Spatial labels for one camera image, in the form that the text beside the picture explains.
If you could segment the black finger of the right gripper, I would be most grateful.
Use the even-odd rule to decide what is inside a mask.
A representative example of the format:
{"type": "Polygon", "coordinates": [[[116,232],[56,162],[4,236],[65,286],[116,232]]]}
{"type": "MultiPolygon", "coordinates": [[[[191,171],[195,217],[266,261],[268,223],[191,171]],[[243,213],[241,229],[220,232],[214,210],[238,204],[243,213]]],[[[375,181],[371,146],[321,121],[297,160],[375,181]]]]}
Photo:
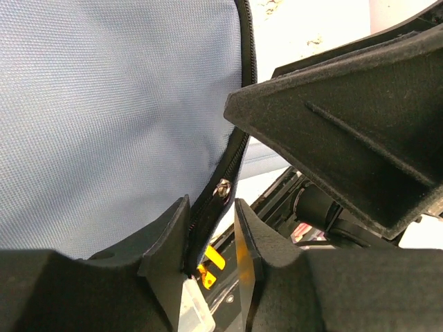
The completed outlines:
{"type": "Polygon", "coordinates": [[[396,237],[442,196],[442,27],[240,89],[224,116],[396,237]]]}

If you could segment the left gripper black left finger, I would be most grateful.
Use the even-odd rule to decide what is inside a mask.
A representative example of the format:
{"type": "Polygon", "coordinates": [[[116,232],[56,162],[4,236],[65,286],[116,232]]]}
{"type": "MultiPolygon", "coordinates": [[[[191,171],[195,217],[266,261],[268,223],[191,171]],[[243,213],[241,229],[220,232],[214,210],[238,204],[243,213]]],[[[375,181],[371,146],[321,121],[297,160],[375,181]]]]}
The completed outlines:
{"type": "Polygon", "coordinates": [[[89,259],[1,251],[2,331],[176,331],[188,197],[89,259]]]}

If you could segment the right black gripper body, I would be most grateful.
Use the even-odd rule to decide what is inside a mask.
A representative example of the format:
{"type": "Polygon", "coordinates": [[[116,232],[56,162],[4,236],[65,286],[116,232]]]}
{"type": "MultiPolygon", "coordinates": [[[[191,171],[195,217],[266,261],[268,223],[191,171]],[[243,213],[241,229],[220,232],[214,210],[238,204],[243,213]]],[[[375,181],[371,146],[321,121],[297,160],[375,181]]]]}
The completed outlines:
{"type": "Polygon", "coordinates": [[[369,230],[292,167],[260,195],[252,209],[269,227],[304,248],[442,248],[440,218],[423,214],[389,240],[369,230]]]}

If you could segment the blue student backpack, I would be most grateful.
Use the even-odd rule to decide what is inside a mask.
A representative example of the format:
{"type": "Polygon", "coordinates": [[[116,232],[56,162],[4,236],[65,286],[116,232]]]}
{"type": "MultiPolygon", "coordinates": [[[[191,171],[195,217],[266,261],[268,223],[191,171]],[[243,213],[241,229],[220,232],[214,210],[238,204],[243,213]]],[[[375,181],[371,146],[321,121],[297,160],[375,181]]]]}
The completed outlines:
{"type": "Polygon", "coordinates": [[[1,2],[1,249],[87,259],[195,202],[253,67],[238,1],[1,2]]]}

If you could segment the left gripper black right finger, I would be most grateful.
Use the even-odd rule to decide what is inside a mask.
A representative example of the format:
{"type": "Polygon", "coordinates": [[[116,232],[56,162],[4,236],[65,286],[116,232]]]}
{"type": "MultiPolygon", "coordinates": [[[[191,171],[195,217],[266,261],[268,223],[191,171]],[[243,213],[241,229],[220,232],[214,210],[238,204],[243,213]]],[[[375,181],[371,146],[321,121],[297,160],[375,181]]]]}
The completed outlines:
{"type": "Polygon", "coordinates": [[[303,250],[235,201],[245,331],[441,331],[442,251],[303,250]]]}

